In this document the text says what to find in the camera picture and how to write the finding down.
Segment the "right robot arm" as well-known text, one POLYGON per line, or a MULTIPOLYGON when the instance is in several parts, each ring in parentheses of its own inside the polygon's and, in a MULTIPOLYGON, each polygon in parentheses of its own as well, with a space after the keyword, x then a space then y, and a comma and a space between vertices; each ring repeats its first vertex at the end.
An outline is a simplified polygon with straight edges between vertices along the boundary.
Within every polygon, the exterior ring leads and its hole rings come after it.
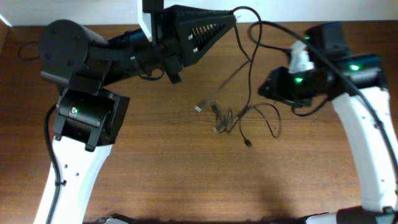
POLYGON ((396 223, 397 138, 381 59, 353 55, 339 22, 296 36, 288 67, 271 71, 258 93, 308 107, 316 96, 333 105, 349 141, 358 173, 361 205, 299 218, 299 223, 396 223))

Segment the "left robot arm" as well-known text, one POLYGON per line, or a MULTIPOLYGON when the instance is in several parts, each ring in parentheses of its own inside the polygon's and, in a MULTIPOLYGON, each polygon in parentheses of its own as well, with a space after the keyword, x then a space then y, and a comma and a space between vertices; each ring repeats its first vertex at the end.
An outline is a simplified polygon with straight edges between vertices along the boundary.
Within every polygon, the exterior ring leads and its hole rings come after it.
POLYGON ((59 98, 45 124, 51 166, 36 223, 82 223, 97 175, 116 142, 129 98, 107 86, 154 70, 172 83, 236 25, 231 11, 162 1, 139 5, 139 24, 111 39, 68 19, 50 23, 39 41, 41 77, 59 98))

